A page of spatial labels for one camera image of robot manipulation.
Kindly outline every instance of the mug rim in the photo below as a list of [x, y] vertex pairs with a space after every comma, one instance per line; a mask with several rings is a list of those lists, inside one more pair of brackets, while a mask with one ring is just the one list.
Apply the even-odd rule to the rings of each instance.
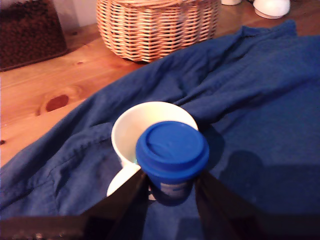
[[120, 163], [122, 165], [122, 167], [124, 167], [125, 165], [127, 164], [134, 164], [133, 162], [131, 162], [130, 160], [128, 160], [126, 157], [124, 157], [121, 152], [119, 151], [117, 145], [116, 145], [116, 141], [115, 141], [115, 129], [118, 127], [119, 125], [119, 122], [127, 115], [129, 114], [130, 112], [134, 111], [135, 109], [137, 108], [140, 108], [142, 105], [151, 105], [151, 104], [158, 104], [158, 105], [170, 105], [171, 107], [177, 107], [178, 109], [184, 111], [185, 113], [187, 113], [187, 115], [190, 117], [190, 119], [193, 121], [192, 124], [191, 122], [190, 123], [186, 123], [188, 124], [189, 126], [193, 127], [194, 129], [196, 129], [197, 131], [199, 130], [198, 129], [198, 125], [195, 121], [195, 119], [190, 115], [190, 113], [188, 113], [186, 110], [184, 110], [182, 107], [180, 106], [177, 106], [173, 103], [169, 103], [169, 102], [166, 102], [166, 101], [146, 101], [146, 102], [142, 102], [142, 103], [139, 103], [137, 105], [134, 105], [132, 107], [130, 107], [129, 109], [127, 109], [126, 111], [124, 111], [119, 117], [118, 119], [114, 122], [114, 125], [112, 127], [112, 130], [111, 130], [111, 144], [112, 144], [112, 147], [115, 151], [115, 153], [118, 155], [118, 157], [120, 158]]

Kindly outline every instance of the cup lid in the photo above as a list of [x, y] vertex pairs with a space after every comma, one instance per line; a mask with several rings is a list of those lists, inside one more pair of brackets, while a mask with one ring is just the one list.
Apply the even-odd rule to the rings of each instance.
[[136, 158], [148, 175], [187, 180], [204, 169], [209, 145], [193, 127], [177, 121], [150, 126], [138, 139]]

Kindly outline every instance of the wooden table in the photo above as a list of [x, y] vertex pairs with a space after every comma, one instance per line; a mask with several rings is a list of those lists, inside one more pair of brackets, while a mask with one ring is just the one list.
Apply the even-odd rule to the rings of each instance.
[[[257, 16], [246, 0], [221, 6], [216, 37], [242, 25], [273, 27], [294, 19], [300, 36], [320, 34], [320, 1], [291, 2], [290, 13], [277, 20]], [[65, 33], [69, 53], [55, 59], [0, 73], [1, 166], [37, 140], [87, 97], [140, 68], [106, 48], [96, 24]]]

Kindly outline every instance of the denim fabric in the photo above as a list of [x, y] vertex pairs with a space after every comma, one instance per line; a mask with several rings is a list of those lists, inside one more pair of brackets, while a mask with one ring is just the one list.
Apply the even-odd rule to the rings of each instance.
[[[174, 103], [210, 145], [207, 168], [268, 213], [320, 214], [320, 36], [242, 27], [148, 64], [70, 112], [0, 171], [0, 216], [77, 215], [121, 169], [111, 129], [148, 101]], [[203, 239], [195, 192], [150, 205], [143, 238]]]

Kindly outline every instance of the coffee beans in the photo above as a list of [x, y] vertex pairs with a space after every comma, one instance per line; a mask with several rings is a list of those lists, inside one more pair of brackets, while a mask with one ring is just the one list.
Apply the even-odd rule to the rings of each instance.
[[51, 0], [13, 3], [0, 12], [0, 70], [52, 58], [67, 45]]

